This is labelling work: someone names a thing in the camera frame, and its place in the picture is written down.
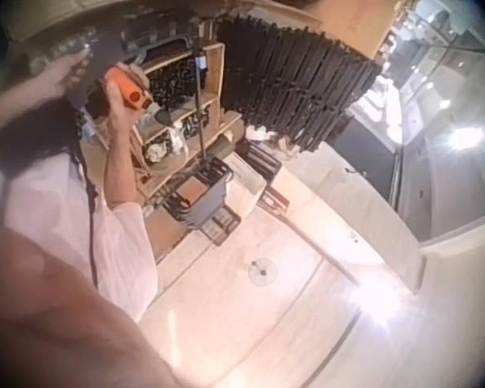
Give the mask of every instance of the black rack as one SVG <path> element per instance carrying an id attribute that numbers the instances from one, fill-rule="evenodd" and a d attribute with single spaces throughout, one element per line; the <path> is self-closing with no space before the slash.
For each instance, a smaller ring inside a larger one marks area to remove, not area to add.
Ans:
<path id="1" fill-rule="evenodd" d="M 221 105 L 301 150 L 315 151 L 382 69 L 340 40 L 251 17 L 222 20 L 217 38 L 226 44 Z"/>

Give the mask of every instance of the black cord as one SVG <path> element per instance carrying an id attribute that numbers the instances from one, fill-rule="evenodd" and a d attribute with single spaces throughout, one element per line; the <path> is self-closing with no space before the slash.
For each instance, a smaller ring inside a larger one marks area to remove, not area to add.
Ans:
<path id="1" fill-rule="evenodd" d="M 74 148 L 74 157 L 77 165 L 82 166 L 82 172 L 84 174 L 84 179 L 86 183 L 86 195 L 88 197 L 88 213 L 89 213 L 89 225 L 90 225 L 90 267 L 91 267 L 91 279 L 97 290 L 99 290 L 99 277 L 97 274 L 97 264 L 95 262 L 94 254 L 94 213 L 95 213 L 95 198 L 97 197 L 97 191 L 95 190 L 94 184 L 90 181 L 88 176 L 88 166 L 84 155 L 82 154 L 81 144 L 78 141 Z"/>

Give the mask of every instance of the bright light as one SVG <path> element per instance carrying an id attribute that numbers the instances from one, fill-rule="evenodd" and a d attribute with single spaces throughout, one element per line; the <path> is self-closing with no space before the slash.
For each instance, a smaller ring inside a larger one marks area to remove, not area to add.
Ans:
<path id="1" fill-rule="evenodd" d="M 476 147 L 484 137 L 485 133 L 480 128 L 455 129 L 449 137 L 449 144 L 455 150 L 466 150 Z"/>
<path id="2" fill-rule="evenodd" d="M 398 125 L 392 125 L 388 127 L 386 131 L 388 137 L 397 144 L 403 143 L 403 130 Z"/>
<path id="3" fill-rule="evenodd" d="M 451 101 L 448 99 L 445 99 L 440 103 L 440 109 L 447 109 L 451 106 Z"/>
<path id="4" fill-rule="evenodd" d="M 384 325 L 399 309 L 399 297 L 388 284 L 379 280 L 363 283 L 352 295 L 352 301 L 360 305 L 374 322 Z"/>

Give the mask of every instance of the metal pole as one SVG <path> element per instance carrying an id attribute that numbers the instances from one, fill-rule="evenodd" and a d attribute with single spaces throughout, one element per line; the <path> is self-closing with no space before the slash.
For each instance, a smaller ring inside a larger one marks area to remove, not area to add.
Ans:
<path id="1" fill-rule="evenodd" d="M 195 36 L 193 37 L 192 42 L 192 56 L 194 58 L 194 75 L 196 79 L 196 117 L 198 120 L 198 130 L 200 135 L 200 147 L 201 147 L 201 161 L 206 162 L 207 154 L 205 149 L 205 140 L 203 134 L 203 120 L 201 119 L 201 72 L 200 72 L 200 59 L 201 55 L 201 47 L 200 47 L 200 25 L 199 25 L 199 18 L 195 20 Z"/>
<path id="2" fill-rule="evenodd" d="M 440 65 L 442 64 L 442 62 L 444 61 L 445 59 L 445 56 L 448 54 L 448 52 L 451 50 L 451 46 L 453 45 L 453 43 L 456 41 L 456 39 L 458 38 L 458 36 L 455 36 L 453 38 L 453 40 L 451 41 L 451 43 L 449 44 L 449 46 L 447 46 L 447 48 L 445 48 L 445 52 L 444 52 L 444 55 L 442 55 L 442 58 L 440 58 L 438 60 L 438 62 L 433 66 L 432 70 L 429 72 L 429 74 L 427 75 L 428 79 L 435 74 L 435 72 L 437 71 L 437 69 L 440 67 Z M 415 97 L 419 94 L 419 92 L 422 90 L 422 88 L 424 87 L 424 83 L 422 82 L 422 84 L 420 84 L 420 86 L 417 88 L 417 90 L 415 91 L 415 93 L 413 93 L 413 95 L 411 96 L 411 98 L 406 102 L 406 105 L 408 105 L 411 101 L 413 101 L 415 99 Z"/>

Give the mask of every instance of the white floor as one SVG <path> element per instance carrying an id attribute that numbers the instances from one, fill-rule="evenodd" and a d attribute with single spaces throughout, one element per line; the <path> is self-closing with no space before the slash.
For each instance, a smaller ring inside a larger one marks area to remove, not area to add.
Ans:
<path id="1" fill-rule="evenodd" d="M 278 269 L 268 287 L 248 278 L 259 258 Z M 299 387 L 356 312 L 347 277 L 261 209 L 222 247 L 192 233 L 159 275 L 163 290 L 141 328 L 177 375 L 198 386 Z"/>

